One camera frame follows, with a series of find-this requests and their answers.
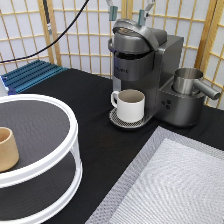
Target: white coffee cup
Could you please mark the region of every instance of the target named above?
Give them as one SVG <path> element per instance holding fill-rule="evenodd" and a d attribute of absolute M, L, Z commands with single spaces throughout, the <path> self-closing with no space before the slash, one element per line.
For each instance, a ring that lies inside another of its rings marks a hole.
<path fill-rule="evenodd" d="M 128 123 L 140 121 L 144 117 L 145 95 L 137 90 L 128 89 L 111 94 L 111 103 L 117 108 L 117 116 Z"/>

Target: beige cup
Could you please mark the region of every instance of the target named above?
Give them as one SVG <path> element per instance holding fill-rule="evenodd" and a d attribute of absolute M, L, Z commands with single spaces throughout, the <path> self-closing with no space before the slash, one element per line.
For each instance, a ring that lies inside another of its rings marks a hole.
<path fill-rule="evenodd" d="M 0 127 L 0 172 L 13 167 L 19 160 L 19 153 L 12 130 Z"/>

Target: shoji screen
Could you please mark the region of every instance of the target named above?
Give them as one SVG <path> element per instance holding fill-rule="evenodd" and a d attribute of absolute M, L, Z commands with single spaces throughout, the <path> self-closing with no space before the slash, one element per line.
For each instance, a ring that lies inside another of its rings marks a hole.
<path fill-rule="evenodd" d="M 222 92 L 219 100 L 208 99 L 207 104 L 224 110 L 224 0 L 217 3 L 201 70 L 205 73 L 205 82 Z"/>
<path fill-rule="evenodd" d="M 0 61 L 33 54 L 49 43 L 42 0 L 0 0 Z M 0 75 L 36 59 L 54 63 L 49 49 L 27 60 L 0 64 Z"/>
<path fill-rule="evenodd" d="M 61 34 L 75 18 L 84 0 L 47 0 L 54 38 Z M 122 0 L 113 0 L 121 18 Z M 106 0 L 90 0 L 76 24 L 56 47 L 58 64 L 93 74 L 110 76 L 111 55 L 107 47 L 112 36 L 113 22 L 109 22 Z"/>
<path fill-rule="evenodd" d="M 146 1 L 129 0 L 130 4 L 132 1 L 131 16 L 137 21 L 138 12 L 145 8 Z M 151 10 L 146 23 L 148 27 L 164 29 L 170 35 L 184 37 L 180 67 L 194 67 L 209 3 L 210 0 L 156 0 Z"/>

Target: black tablecloth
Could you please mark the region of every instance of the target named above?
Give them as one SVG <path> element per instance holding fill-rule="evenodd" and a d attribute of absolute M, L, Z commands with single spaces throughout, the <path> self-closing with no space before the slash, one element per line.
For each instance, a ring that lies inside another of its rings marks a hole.
<path fill-rule="evenodd" d="M 71 202 L 47 224 L 85 223 L 158 126 L 224 150 L 224 111 L 205 106 L 193 128 L 179 129 L 153 119 L 136 132 L 124 132 L 109 121 L 111 92 L 111 80 L 75 69 L 23 92 L 62 100 L 79 124 L 83 178 Z"/>

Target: wire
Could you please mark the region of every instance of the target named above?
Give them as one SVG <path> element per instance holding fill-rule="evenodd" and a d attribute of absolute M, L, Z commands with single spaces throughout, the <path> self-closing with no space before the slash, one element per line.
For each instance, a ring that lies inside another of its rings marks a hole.
<path fill-rule="evenodd" d="M 84 3 L 84 5 L 80 9 L 79 13 L 76 15 L 75 19 L 71 22 L 71 24 L 67 27 L 67 29 L 54 42 L 52 42 L 50 45 L 48 45 L 47 47 L 43 48 L 42 50 L 36 52 L 35 54 L 31 54 L 29 56 L 22 57 L 22 58 L 14 58 L 14 59 L 11 59 L 11 60 L 0 61 L 0 64 L 6 63 L 6 62 L 11 62 L 11 61 L 17 61 L 17 60 L 23 60 L 23 59 L 31 58 L 31 57 L 36 56 L 37 54 L 40 54 L 41 52 L 47 50 L 49 47 L 53 46 L 55 43 L 57 43 L 65 35 L 65 33 L 76 22 L 76 20 L 79 18 L 80 14 L 82 13 L 83 9 L 86 7 L 86 5 L 87 5 L 88 2 L 89 2 L 89 0 L 86 0 L 86 2 Z"/>

